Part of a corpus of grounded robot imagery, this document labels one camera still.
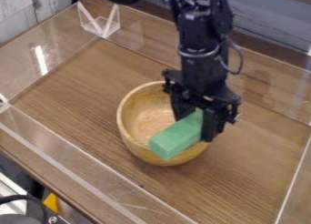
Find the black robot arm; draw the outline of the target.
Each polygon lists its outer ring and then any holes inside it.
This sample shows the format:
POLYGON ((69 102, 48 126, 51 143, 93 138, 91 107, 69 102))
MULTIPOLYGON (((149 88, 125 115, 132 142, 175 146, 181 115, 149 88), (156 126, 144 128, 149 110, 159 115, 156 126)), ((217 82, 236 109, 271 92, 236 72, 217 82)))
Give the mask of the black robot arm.
POLYGON ((227 77, 242 71, 228 65, 230 51, 239 49, 228 37, 234 13, 227 0, 163 1, 169 4, 179 32, 181 60, 180 69, 161 72, 163 88, 177 120, 201 110, 200 139, 211 142, 223 133, 224 125, 236 122, 242 103, 227 85, 227 77))

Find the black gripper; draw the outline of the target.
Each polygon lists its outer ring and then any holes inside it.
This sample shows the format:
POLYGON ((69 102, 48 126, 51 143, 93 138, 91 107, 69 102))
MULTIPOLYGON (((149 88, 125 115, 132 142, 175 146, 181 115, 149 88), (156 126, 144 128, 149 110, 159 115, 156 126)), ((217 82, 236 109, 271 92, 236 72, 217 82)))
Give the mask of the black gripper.
POLYGON ((203 110, 201 140, 211 142, 223 132, 224 121, 236 122, 240 97, 226 84, 227 75, 240 73, 228 66, 228 48, 232 48, 243 59, 240 47, 226 38, 212 48, 189 49, 179 46, 183 62, 181 70, 165 69, 164 91, 169 94, 175 120, 179 121, 196 110, 203 110))

